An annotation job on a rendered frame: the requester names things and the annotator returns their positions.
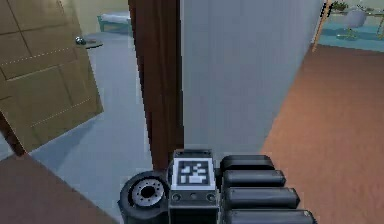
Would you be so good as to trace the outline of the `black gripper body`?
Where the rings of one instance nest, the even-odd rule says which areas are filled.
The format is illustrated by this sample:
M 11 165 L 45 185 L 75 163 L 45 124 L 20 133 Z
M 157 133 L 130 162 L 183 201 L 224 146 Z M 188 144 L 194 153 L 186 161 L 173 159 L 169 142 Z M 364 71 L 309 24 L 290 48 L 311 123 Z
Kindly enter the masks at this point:
M 146 171 L 129 179 L 120 191 L 123 224 L 168 224 L 169 186 L 163 172 Z

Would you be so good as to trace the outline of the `tan panelled room door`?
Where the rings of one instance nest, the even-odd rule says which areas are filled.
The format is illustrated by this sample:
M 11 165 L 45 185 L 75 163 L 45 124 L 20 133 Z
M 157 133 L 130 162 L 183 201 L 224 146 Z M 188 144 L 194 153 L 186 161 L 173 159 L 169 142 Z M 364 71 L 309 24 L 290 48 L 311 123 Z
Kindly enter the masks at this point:
M 0 114 L 23 155 L 103 112 L 74 0 L 0 0 Z

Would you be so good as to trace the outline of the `glass top table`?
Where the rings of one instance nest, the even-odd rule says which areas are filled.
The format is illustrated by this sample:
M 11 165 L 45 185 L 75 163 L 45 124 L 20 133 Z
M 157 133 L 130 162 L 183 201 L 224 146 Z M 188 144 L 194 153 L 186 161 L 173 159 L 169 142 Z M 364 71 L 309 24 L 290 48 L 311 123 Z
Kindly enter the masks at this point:
M 339 11 L 338 13 L 340 15 L 343 15 L 344 20 L 345 20 L 345 16 L 348 12 L 349 11 Z M 382 12 L 365 11 L 365 12 L 367 14 L 367 18 L 368 17 L 380 17 L 381 18 L 379 26 L 378 26 L 377 31 L 376 31 L 376 37 L 379 40 L 384 39 L 384 11 L 382 11 Z

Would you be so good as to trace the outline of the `bed with teal frame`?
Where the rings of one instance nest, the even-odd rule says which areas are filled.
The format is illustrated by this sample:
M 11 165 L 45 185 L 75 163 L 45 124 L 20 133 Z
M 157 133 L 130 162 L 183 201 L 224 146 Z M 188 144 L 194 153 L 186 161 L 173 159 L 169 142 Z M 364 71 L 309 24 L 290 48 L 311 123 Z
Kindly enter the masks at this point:
M 97 21 L 101 32 L 105 32 L 107 26 L 114 26 L 117 29 L 131 28 L 131 16 L 128 11 L 103 13 L 97 16 Z

